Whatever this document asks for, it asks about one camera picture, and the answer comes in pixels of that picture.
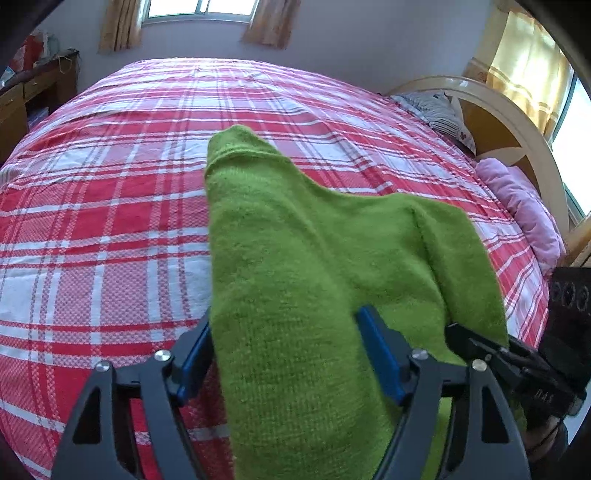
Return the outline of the right hand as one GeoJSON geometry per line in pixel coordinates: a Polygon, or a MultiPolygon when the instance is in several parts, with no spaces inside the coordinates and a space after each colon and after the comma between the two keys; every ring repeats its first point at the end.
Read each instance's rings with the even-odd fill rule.
{"type": "Polygon", "coordinates": [[[522,440],[528,460],[536,462],[544,457],[552,449],[558,435],[565,429],[563,420],[551,416],[545,425],[523,433],[522,440]]]}

